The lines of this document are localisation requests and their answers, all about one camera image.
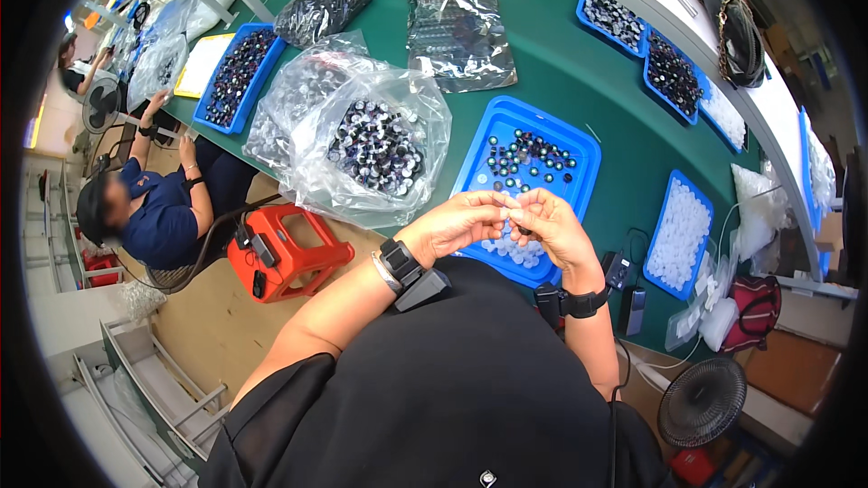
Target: black top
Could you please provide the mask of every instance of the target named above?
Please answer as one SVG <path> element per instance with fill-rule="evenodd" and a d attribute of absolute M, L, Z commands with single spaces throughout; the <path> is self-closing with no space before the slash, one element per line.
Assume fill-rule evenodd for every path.
<path fill-rule="evenodd" d="M 437 267 L 452 281 L 439 300 L 390 308 L 340 361 L 316 354 L 256 385 L 199 485 L 479 486 L 484 472 L 493 488 L 604 485 L 609 404 L 576 355 L 491 267 Z M 660 485 L 644 430 L 658 465 L 646 485 Z"/>
<path fill-rule="evenodd" d="M 80 74 L 75 70 L 64 68 L 60 72 L 60 78 L 66 88 L 72 92 L 78 92 L 78 86 L 84 81 L 84 74 Z"/>

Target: striped bag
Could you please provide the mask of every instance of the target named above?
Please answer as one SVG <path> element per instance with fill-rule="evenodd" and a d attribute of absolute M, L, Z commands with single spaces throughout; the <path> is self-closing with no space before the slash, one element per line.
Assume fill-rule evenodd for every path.
<path fill-rule="evenodd" d="M 765 350 L 765 336 L 780 316 L 780 285 L 774 277 L 736 277 L 732 298 L 739 306 L 739 320 L 732 325 L 721 352 L 756 347 Z"/>

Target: bracelet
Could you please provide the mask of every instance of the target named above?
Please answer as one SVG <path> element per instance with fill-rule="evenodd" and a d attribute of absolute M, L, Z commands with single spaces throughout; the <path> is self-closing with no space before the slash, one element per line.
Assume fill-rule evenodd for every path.
<path fill-rule="evenodd" d="M 402 287 L 401 282 L 395 279 L 392 274 L 389 273 L 389 270 L 385 268 L 383 263 L 380 261 L 379 256 L 377 256 L 376 251 L 372 251 L 371 260 L 374 262 L 374 267 L 377 269 L 377 273 L 379 273 L 380 277 L 383 278 L 383 281 L 385 281 L 385 284 L 389 285 L 392 292 L 401 296 L 401 291 L 404 290 L 404 287 Z"/>

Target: yellow tray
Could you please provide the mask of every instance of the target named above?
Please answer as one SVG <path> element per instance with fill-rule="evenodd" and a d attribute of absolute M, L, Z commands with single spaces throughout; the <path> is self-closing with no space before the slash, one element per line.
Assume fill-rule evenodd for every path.
<path fill-rule="evenodd" d="M 191 67 L 195 68 L 202 63 L 201 67 L 209 68 L 208 70 L 208 78 L 210 79 L 211 74 L 213 73 L 213 69 L 220 64 L 220 58 L 223 56 L 223 53 L 226 51 L 226 48 L 229 47 L 229 42 L 232 41 L 235 33 L 228 34 L 217 34 L 216 36 L 206 36 L 205 38 L 199 38 L 199 41 L 196 42 L 196 45 L 193 47 L 193 50 L 190 52 L 190 56 L 187 58 L 187 64 L 184 65 L 184 69 L 180 71 L 180 75 L 178 76 L 178 81 L 175 83 L 175 94 L 179 97 L 188 97 L 190 99 L 200 99 L 202 97 L 201 92 L 192 92 L 190 90 L 183 89 L 184 76 L 187 74 L 187 69 Z M 221 52 L 220 55 L 214 59 L 213 57 L 208 56 L 208 53 L 213 52 L 211 47 L 220 47 Z"/>

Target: blue shirt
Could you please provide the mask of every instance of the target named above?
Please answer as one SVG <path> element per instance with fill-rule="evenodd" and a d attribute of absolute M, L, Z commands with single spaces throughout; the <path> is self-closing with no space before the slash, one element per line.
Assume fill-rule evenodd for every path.
<path fill-rule="evenodd" d="M 199 228 L 190 208 L 190 193 L 182 183 L 187 178 L 174 171 L 165 178 L 142 171 L 135 157 L 121 168 L 121 181 L 131 199 L 146 194 L 142 206 L 130 216 L 121 232 L 123 248 L 136 260 L 154 269 L 175 269 L 195 263 L 199 255 Z"/>

